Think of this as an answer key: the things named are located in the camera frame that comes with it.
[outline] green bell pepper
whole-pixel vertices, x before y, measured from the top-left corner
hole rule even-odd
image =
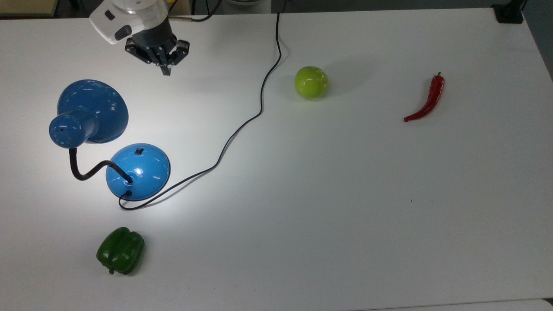
[[[129,228],[120,227],[110,233],[96,252],[96,258],[109,269],[128,275],[140,262],[144,239]]]

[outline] lamp shade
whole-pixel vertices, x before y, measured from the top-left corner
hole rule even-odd
[[[121,95],[109,85],[80,80],[66,87],[58,100],[58,116],[50,123],[50,138],[63,148],[84,142],[107,143],[127,128],[129,113]]]

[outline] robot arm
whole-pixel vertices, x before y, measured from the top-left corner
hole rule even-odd
[[[127,38],[125,50],[161,68],[164,75],[188,55],[190,43],[177,40],[165,0],[104,0],[90,14],[94,28],[109,43]]]

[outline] green apple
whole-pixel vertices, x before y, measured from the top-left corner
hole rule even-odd
[[[303,67],[296,74],[296,91],[307,99],[315,99],[326,93],[328,77],[317,67]]]

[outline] white table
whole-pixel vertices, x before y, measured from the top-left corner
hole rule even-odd
[[[544,300],[517,300],[488,303],[468,303],[454,305],[435,305],[430,307],[413,307],[385,309],[386,311],[550,311],[551,304]]]
[[[275,15],[172,22],[171,77],[84,19],[0,21],[0,309],[360,310],[553,297],[553,83],[526,24],[491,9],[284,14],[265,112],[221,165],[168,200],[121,211],[103,174],[75,180],[48,136],[70,83],[126,100],[126,132],[81,170],[146,142],[169,184],[214,164],[259,109]],[[295,93],[306,65],[331,85]],[[441,71],[444,95],[403,123]],[[147,251],[109,275],[101,241]]]

